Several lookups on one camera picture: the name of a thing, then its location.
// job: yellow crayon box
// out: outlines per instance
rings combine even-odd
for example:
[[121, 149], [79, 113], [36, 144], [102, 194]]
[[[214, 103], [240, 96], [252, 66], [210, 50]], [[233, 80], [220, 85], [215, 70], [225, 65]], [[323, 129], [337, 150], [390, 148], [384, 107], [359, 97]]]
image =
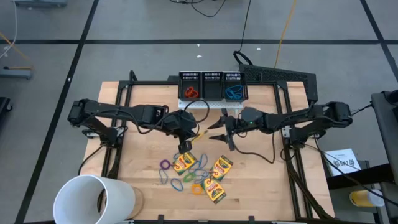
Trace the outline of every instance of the yellow crayon box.
[[223, 198], [226, 197], [225, 190], [222, 188], [220, 183], [216, 180], [207, 178], [205, 181], [201, 183], [201, 187], [205, 190], [207, 195], [209, 195], [210, 199], [217, 204]]
[[222, 155], [219, 159], [217, 159], [213, 168], [211, 168], [211, 171], [213, 171], [211, 175], [218, 181], [221, 181], [225, 174], [232, 168], [233, 164], [234, 163], [232, 161]]
[[173, 168], [178, 175], [183, 174], [189, 167], [191, 167], [197, 159], [190, 152], [181, 154], [174, 162]]

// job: white paper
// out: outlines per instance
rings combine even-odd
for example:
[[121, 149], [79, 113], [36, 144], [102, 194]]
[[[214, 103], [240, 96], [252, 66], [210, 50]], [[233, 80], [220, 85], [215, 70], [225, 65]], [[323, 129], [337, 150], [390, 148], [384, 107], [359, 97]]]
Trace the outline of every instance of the white paper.
[[[332, 162], [335, 166], [337, 166], [339, 170], [341, 170], [345, 174], [361, 170], [352, 149], [327, 151], [325, 152], [325, 156], [330, 162]], [[330, 164], [328, 164], [328, 167], [332, 176], [341, 175], [341, 172], [336, 170]]]

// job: wooden table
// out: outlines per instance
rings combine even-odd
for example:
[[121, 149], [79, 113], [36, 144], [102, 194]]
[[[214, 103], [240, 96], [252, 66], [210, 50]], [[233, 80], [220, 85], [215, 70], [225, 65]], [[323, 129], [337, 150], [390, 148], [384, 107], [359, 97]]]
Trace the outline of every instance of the wooden table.
[[[117, 87], [118, 82], [103, 82], [98, 101], [113, 104]], [[130, 106], [166, 104], [170, 111], [177, 110], [177, 88], [177, 85], [133, 86]], [[288, 88], [292, 110], [307, 108], [303, 83], [288, 82]], [[245, 106], [252, 106], [267, 113], [277, 113], [272, 86], [249, 86], [248, 92], [249, 99], [244, 102]], [[280, 97], [284, 107], [282, 91]], [[205, 110], [191, 112], [196, 119], [205, 115]], [[200, 123], [201, 131], [215, 123], [220, 116], [221, 110], [210, 110], [208, 119]], [[100, 120], [107, 126], [111, 124], [110, 119]], [[166, 220], [248, 220], [249, 215], [254, 215], [256, 220], [295, 220], [286, 165], [279, 156], [282, 149], [280, 132], [275, 133], [274, 164], [269, 164], [257, 156], [231, 152], [225, 143], [208, 139], [209, 136], [225, 133], [225, 128], [209, 130], [206, 136], [195, 142], [191, 152], [197, 158], [203, 153], [208, 155], [206, 168], [210, 168], [221, 155], [234, 162], [230, 172], [221, 181], [227, 196], [215, 205], [205, 194], [193, 195], [190, 190], [192, 183], [184, 184], [183, 192], [174, 190], [170, 182], [165, 185], [160, 183], [159, 162], [162, 159], [172, 161], [173, 155], [178, 152], [178, 139], [158, 131], [141, 135], [132, 123], [127, 124], [129, 129], [124, 138], [119, 180], [141, 189], [144, 194], [144, 208], [135, 219], [156, 220], [159, 214], [164, 214]], [[246, 138], [235, 136], [234, 141], [242, 151], [257, 152], [272, 159], [271, 136], [252, 131]], [[99, 139], [89, 139], [85, 157], [98, 148], [99, 144]], [[81, 173], [101, 175], [104, 152], [105, 150], [102, 150], [91, 158]], [[301, 152], [308, 189], [325, 211], [334, 216], [320, 154], [309, 147]], [[166, 172], [169, 180], [174, 177], [181, 179], [184, 176], [183, 174], [179, 177], [172, 169]], [[302, 208], [301, 216], [305, 217], [302, 194], [299, 190], [298, 197]]]

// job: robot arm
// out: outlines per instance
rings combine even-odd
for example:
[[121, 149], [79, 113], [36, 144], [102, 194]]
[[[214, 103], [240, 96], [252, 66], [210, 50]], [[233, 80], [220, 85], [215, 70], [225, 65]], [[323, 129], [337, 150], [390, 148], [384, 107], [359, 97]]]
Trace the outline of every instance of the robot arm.
[[[302, 147], [302, 143], [307, 141], [309, 136], [314, 134], [322, 136], [328, 128], [345, 128], [353, 122], [349, 106], [341, 102], [311, 105], [308, 109], [287, 114], [270, 114], [255, 108], [245, 107], [241, 112], [241, 118], [228, 116], [226, 109], [221, 111], [222, 117], [208, 129], [225, 126], [226, 135], [212, 136], [210, 139], [228, 143], [231, 151], [234, 150], [232, 137], [236, 133], [260, 130], [262, 133], [271, 134], [283, 129], [284, 136], [289, 137], [292, 146]], [[302, 128], [290, 127], [307, 121], [312, 122]]]
[[197, 126], [195, 118], [184, 110], [169, 113], [168, 106], [136, 105], [132, 107], [116, 106], [106, 103], [98, 103], [94, 100], [83, 99], [73, 102], [68, 115], [68, 121], [72, 126], [86, 126], [92, 132], [99, 135], [101, 144], [114, 147], [120, 144], [118, 130], [115, 127], [106, 127], [96, 116], [114, 118], [133, 122], [141, 134], [147, 134], [157, 130], [179, 138], [180, 153], [192, 148], [188, 139], [195, 137], [192, 131]]

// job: blue rubber band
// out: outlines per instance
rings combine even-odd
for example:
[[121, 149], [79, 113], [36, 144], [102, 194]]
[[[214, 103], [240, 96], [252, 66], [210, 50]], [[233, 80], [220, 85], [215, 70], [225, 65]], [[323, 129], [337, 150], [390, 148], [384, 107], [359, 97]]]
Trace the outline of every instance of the blue rubber band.
[[[193, 163], [193, 165], [192, 165], [191, 167], [189, 167], [188, 172], [191, 174], [191, 173], [195, 173], [195, 171], [197, 171], [197, 170], [202, 170], [202, 169], [207, 165], [207, 162], [208, 162], [207, 155], [206, 155], [206, 154], [202, 154], [202, 155], [200, 156], [200, 160], [199, 160], [199, 161], [195, 161], [195, 163]], [[198, 164], [198, 167], [195, 168], [195, 169], [192, 171], [193, 166], [195, 166], [196, 164]]]
[[[198, 167], [195, 168], [195, 169], [191, 172], [191, 169], [192, 169], [196, 164], [198, 164]], [[199, 168], [200, 168], [200, 161], [195, 161], [195, 162], [193, 163], [193, 165], [192, 165], [191, 167], [189, 167], [188, 173], [190, 173], [190, 174], [195, 173], [195, 171], [196, 171], [197, 169], [199, 169]]]
[[[174, 185], [173, 185], [173, 181], [177, 181], [178, 183], [180, 183], [181, 189], [178, 189], [176, 186], [174, 186]], [[181, 180], [178, 180], [177, 178], [173, 178], [173, 179], [170, 181], [170, 184], [172, 185], [172, 187], [173, 187], [175, 190], [178, 190], [179, 192], [181, 192], [181, 191], [184, 189], [184, 186], [182, 185]]]
[[178, 152], [178, 153], [174, 154], [173, 159], [176, 160], [176, 159], [178, 159], [179, 156], [180, 156], [180, 153]]
[[[164, 175], [166, 175], [166, 181], [163, 181], [163, 177], [161, 172], [163, 171]], [[169, 179], [169, 177], [166, 174], [166, 171], [164, 171], [163, 169], [159, 169], [159, 176], [160, 176], [160, 183], [162, 184], [167, 184], [167, 180]]]
[[225, 93], [229, 99], [240, 100], [242, 98], [242, 85], [235, 85], [225, 89]]
[[206, 177], [209, 176], [209, 172], [206, 171], [206, 170], [203, 170], [203, 169], [196, 169], [193, 173], [194, 173], [197, 177], [201, 176], [201, 177], [206, 178]]
[[196, 179], [193, 183], [195, 184], [201, 184], [203, 181], [206, 180], [206, 177], [201, 177], [200, 179]]
[[203, 168], [206, 166], [207, 162], [208, 162], [207, 155], [206, 155], [206, 154], [202, 154], [202, 155], [200, 156], [199, 168], [200, 168], [200, 169], [203, 169]]

